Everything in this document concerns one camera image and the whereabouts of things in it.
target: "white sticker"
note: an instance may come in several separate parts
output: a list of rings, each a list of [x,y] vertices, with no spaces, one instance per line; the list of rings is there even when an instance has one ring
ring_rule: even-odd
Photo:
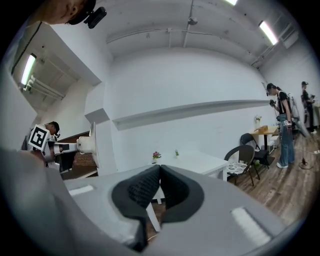
[[[44,151],[49,134],[50,131],[45,129],[43,125],[36,124],[32,130],[28,144],[38,150]]]

